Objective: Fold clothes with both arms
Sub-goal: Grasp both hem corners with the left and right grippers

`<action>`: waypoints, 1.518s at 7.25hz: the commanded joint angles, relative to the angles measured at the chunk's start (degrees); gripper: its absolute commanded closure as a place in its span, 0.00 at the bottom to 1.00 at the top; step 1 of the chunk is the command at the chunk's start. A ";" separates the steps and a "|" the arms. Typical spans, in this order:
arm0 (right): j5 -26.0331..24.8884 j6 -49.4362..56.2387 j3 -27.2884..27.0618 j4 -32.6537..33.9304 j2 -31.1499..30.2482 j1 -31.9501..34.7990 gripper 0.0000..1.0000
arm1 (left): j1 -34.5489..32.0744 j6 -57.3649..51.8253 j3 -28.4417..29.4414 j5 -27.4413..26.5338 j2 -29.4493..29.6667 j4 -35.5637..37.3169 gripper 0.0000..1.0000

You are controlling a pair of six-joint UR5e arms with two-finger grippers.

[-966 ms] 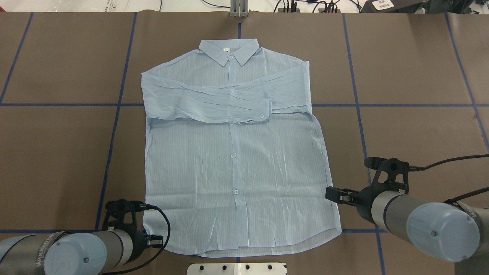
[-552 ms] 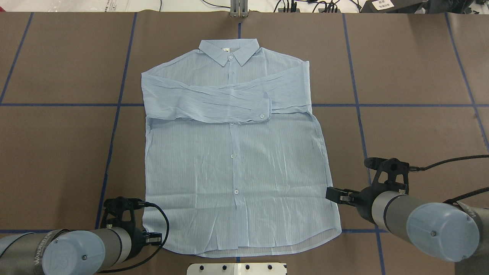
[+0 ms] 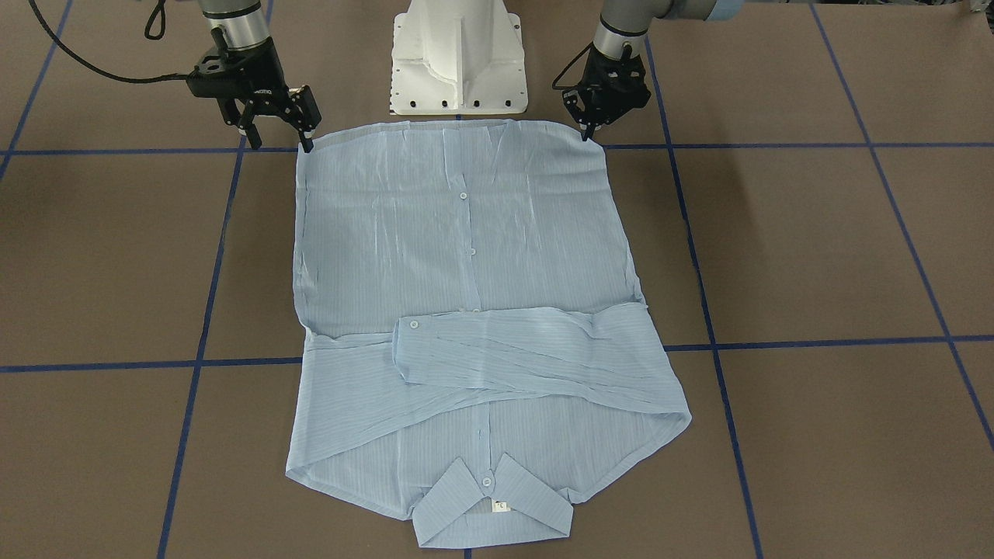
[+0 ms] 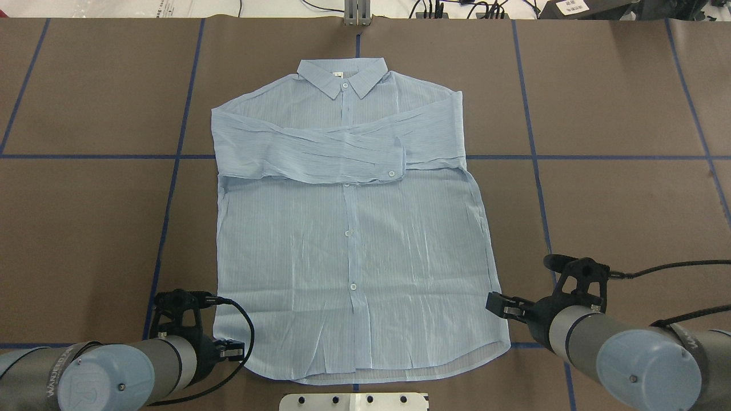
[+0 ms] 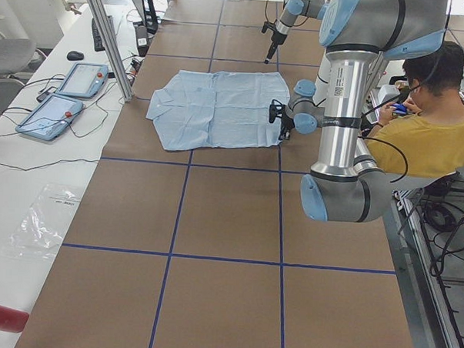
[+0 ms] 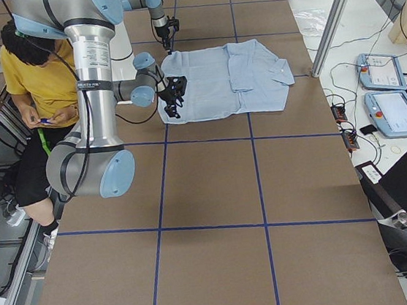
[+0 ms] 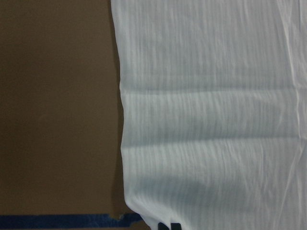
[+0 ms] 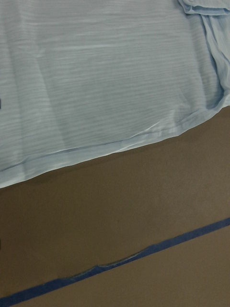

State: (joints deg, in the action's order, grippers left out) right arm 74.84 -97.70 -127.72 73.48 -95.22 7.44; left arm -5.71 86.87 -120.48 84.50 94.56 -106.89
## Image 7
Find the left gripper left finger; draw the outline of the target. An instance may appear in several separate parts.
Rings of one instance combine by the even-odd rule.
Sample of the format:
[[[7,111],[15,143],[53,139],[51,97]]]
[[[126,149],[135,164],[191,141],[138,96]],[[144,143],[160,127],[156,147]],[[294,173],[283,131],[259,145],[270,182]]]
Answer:
[[[158,223],[158,230],[168,230],[168,226],[160,222]]]

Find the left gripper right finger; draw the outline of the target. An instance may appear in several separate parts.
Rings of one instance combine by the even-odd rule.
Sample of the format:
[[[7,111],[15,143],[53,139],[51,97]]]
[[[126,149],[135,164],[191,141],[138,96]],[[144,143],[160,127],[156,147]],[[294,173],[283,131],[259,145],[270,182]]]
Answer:
[[[180,223],[171,223],[171,230],[180,230]]]

